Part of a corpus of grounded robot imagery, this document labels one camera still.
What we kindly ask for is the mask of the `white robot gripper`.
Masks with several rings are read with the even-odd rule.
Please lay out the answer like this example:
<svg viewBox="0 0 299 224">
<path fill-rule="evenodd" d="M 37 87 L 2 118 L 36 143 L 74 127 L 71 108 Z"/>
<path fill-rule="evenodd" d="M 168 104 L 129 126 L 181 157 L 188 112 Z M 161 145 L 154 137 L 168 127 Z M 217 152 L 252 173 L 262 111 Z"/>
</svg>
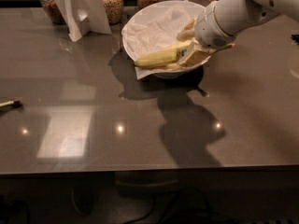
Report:
<svg viewBox="0 0 299 224">
<path fill-rule="evenodd" d="M 198 15 L 197 20 L 192 19 L 177 34 L 177 40 L 184 42 L 191 40 L 190 45 L 182 51 L 178 65 L 191 67 L 201 63 L 214 52 L 233 42 L 235 38 L 226 34 L 219 26 L 216 19 L 216 4 L 211 2 Z"/>
</svg>

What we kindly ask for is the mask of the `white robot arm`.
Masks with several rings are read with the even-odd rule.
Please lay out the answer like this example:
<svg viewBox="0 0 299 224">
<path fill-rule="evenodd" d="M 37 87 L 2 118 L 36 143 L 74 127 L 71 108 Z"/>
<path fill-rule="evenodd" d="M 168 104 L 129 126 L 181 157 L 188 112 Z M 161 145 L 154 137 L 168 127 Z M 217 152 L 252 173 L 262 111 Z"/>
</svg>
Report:
<svg viewBox="0 0 299 224">
<path fill-rule="evenodd" d="M 299 21 L 299 0 L 213 1 L 199 12 L 192 29 L 178 34 L 178 39 L 192 41 L 178 65 L 198 64 L 213 53 L 230 48 L 242 31 L 279 15 Z"/>
</svg>

